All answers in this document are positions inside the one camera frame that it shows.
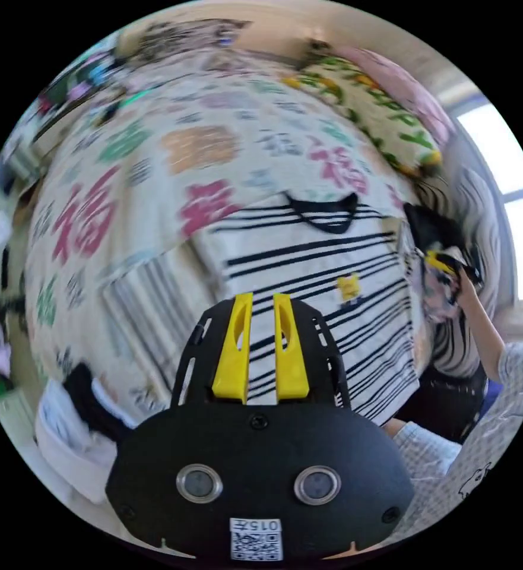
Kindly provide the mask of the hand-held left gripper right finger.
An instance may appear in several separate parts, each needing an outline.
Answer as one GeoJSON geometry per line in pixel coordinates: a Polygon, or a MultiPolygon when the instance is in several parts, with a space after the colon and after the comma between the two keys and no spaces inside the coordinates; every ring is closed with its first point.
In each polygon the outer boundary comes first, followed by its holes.
{"type": "Polygon", "coordinates": [[[304,400],[310,388],[293,305],[282,293],[273,295],[273,303],[277,403],[304,400]]]}

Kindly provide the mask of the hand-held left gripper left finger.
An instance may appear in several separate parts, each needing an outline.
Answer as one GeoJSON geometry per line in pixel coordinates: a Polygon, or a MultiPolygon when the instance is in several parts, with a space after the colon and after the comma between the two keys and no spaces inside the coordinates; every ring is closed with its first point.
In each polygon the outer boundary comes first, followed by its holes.
{"type": "Polygon", "coordinates": [[[233,299],[217,369],[212,383],[213,396],[219,400],[246,404],[249,382],[249,351],[253,293],[237,294],[233,299]]]}

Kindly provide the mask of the person's right hand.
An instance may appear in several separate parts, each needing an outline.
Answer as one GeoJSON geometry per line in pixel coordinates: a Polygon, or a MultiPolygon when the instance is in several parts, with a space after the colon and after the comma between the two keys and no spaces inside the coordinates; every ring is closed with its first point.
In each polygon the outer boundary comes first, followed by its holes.
{"type": "Polygon", "coordinates": [[[480,306],[480,301],[475,287],[467,276],[462,265],[459,266],[457,273],[456,297],[458,306],[466,315],[480,306]]]}

